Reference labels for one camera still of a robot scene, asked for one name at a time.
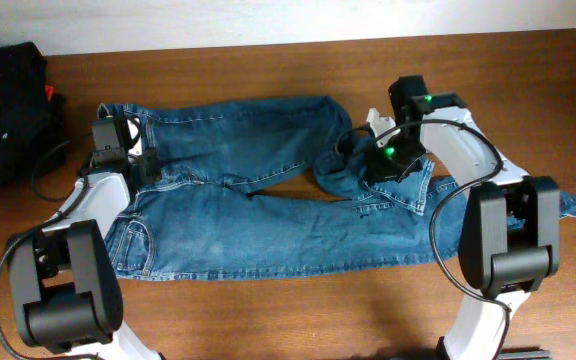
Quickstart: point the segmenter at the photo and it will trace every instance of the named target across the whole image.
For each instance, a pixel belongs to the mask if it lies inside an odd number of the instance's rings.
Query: denim
[[[457,187],[431,181],[434,163],[401,183],[365,179],[372,140],[344,137],[344,109],[328,97],[238,101],[188,109],[108,104],[99,116],[141,123],[162,179],[143,185],[105,238],[119,277],[140,280],[252,280],[341,273],[434,261],[433,210]],[[262,189],[312,169],[336,202],[277,198]],[[457,254],[466,199],[438,221],[443,258]],[[576,197],[561,194],[561,216],[576,217]],[[521,226],[516,219],[509,225]]]

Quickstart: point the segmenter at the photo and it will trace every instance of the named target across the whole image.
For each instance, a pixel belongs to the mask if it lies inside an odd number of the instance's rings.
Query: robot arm
[[[125,179],[144,183],[158,177],[156,163],[148,162],[156,159],[154,149],[129,161],[128,149],[138,142],[139,134],[135,127],[130,136],[128,129],[125,118],[93,123],[97,150],[72,194],[51,218],[54,224],[23,235],[26,239],[10,259],[17,329],[28,346],[66,353],[66,358],[94,354],[101,359],[161,359],[123,321],[121,289],[103,242],[117,215],[130,203]],[[44,284],[43,280],[63,271],[70,271],[74,280]]]
[[[389,89],[399,124],[451,120],[481,134],[465,103],[454,94],[430,95],[421,76],[400,78]],[[367,122],[377,146],[368,152],[369,174],[375,181],[403,179],[425,152],[434,154],[459,185],[493,173],[491,149],[471,133],[447,124],[425,124],[405,131],[371,109]],[[511,318],[542,280],[559,265],[559,190],[548,177],[532,178],[499,153],[502,171],[472,189],[462,229],[459,262],[470,290],[506,304]],[[506,218],[523,221],[508,229]],[[502,341],[505,322],[500,306],[464,295],[457,319],[438,344],[447,360],[491,359]],[[505,359],[549,359],[549,353],[504,354]]]

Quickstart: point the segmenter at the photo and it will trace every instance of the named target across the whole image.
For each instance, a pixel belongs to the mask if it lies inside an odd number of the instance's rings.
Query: red tag
[[[52,93],[55,91],[55,89],[53,89],[53,87],[50,85],[46,85],[45,90],[46,96],[48,97],[48,102],[50,102],[50,99],[52,99]]]

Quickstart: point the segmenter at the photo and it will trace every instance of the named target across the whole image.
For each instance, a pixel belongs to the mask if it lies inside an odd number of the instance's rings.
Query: jeans pocket
[[[152,239],[146,225],[138,220],[131,220],[120,239],[116,269],[118,271],[142,272],[147,275],[152,254]]]

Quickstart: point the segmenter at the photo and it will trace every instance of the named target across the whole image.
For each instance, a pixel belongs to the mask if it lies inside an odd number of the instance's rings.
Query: white wall
[[[571,27],[576,0],[0,0],[0,44],[45,55]]]

